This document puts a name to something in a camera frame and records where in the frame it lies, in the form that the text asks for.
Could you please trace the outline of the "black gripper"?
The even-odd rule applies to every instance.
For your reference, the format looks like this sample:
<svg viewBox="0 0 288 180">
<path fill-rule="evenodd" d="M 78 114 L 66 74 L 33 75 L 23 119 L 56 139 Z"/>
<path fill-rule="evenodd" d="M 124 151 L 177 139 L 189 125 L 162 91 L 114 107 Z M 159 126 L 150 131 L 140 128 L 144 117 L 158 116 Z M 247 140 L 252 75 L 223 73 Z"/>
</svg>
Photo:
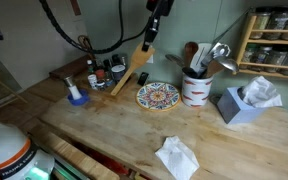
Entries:
<svg viewBox="0 0 288 180">
<path fill-rule="evenodd" d="M 147 0 L 146 8 L 152 12 L 153 19 L 150 23 L 150 28 L 145 32 L 142 51 L 147 52 L 151 40 L 154 40 L 159 30 L 159 17 L 167 17 L 170 14 L 174 0 Z"/>
</svg>

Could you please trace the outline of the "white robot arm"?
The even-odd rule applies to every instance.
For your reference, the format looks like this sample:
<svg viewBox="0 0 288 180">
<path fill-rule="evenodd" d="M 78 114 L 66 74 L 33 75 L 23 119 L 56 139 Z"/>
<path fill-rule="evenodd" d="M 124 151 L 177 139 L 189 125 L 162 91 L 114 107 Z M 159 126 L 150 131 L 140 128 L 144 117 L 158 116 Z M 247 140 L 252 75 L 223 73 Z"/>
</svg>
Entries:
<svg viewBox="0 0 288 180">
<path fill-rule="evenodd" d="M 152 12 L 144 29 L 142 50 L 147 51 L 158 33 L 157 20 L 168 16 L 174 0 L 147 0 L 146 8 Z M 16 127 L 0 123 L 0 180 L 20 180 L 29 171 L 35 151 L 30 151 L 32 142 Z"/>
</svg>

